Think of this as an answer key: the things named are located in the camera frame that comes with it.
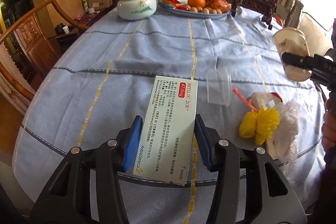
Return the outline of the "person's right hand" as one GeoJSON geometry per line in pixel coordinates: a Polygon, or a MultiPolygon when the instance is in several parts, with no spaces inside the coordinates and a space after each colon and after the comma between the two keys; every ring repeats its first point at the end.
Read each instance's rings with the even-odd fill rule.
{"type": "Polygon", "coordinates": [[[322,146],[325,152],[328,149],[335,147],[336,142],[336,120],[335,117],[331,115],[330,100],[325,103],[326,112],[323,115],[323,125],[321,127],[322,132],[322,146]]]}

